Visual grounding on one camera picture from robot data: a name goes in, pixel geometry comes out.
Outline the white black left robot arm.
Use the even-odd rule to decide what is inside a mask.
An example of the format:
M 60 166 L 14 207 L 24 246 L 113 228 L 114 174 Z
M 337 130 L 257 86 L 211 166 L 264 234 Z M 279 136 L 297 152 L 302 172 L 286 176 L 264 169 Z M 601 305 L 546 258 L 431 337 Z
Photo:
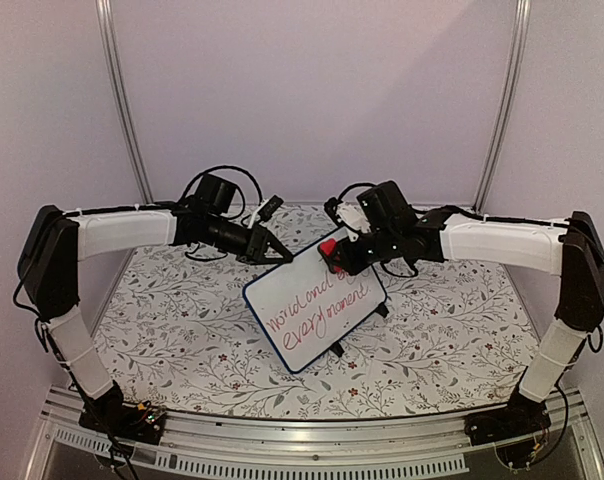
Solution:
M 120 387 L 101 360 L 81 299 L 81 265 L 94 257 L 141 247 L 210 246 L 247 265 L 282 265 L 291 251 L 265 223 L 282 206 L 260 196 L 245 223 L 230 211 L 239 192 L 216 168 L 198 174 L 176 200 L 93 209 L 42 206 L 17 264 L 16 307 L 34 314 L 36 334 L 56 356 L 83 398 L 95 401 L 93 419 L 110 434 L 130 426 L 116 399 Z

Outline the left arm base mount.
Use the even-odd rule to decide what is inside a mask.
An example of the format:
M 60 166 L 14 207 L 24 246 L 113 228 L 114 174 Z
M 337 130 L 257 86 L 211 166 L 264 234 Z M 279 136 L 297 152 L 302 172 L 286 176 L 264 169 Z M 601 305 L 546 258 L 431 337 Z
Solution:
M 96 398 L 77 387 L 83 401 L 79 425 L 116 438 L 158 445 L 164 433 L 166 410 L 150 401 L 133 404 L 124 400 L 120 386 L 112 381 Z

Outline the small whiteboard blue frame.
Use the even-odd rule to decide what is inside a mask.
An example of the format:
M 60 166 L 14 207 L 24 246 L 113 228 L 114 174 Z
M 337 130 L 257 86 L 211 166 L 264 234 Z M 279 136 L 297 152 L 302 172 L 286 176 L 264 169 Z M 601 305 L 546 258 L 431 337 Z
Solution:
M 376 313 L 388 299 L 374 268 L 332 273 L 321 242 L 347 237 L 335 229 L 243 288 L 243 298 L 286 370 L 298 374 Z

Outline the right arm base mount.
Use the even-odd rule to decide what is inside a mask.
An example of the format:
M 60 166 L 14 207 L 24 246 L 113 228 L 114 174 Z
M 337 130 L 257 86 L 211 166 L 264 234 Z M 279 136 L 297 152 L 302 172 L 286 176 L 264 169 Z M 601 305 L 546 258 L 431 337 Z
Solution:
M 533 434 L 550 426 L 545 402 L 530 400 L 518 390 L 505 406 L 469 414 L 464 420 L 464 432 L 474 446 Z

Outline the red whiteboard eraser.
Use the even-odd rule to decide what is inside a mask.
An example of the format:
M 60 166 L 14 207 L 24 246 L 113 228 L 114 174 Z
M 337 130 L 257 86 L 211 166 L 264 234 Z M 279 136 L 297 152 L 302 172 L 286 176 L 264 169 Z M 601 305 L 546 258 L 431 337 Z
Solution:
M 321 242 L 318 246 L 318 252 L 324 259 L 331 259 L 337 248 L 337 241 L 334 238 L 329 238 Z

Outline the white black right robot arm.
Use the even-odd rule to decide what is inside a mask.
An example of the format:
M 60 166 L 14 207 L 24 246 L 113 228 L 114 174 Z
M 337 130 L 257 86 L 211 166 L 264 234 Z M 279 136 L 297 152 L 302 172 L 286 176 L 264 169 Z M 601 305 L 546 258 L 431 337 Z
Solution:
M 492 217 L 445 206 L 419 217 L 356 213 L 355 219 L 359 224 L 347 228 L 346 238 L 318 249 L 333 273 L 355 276 L 402 258 L 407 263 L 497 263 L 558 278 L 558 304 L 519 381 L 521 398 L 499 415 L 506 435 L 521 435 L 537 420 L 534 402 L 547 398 L 604 319 L 604 248 L 592 217 L 584 211 L 551 220 Z

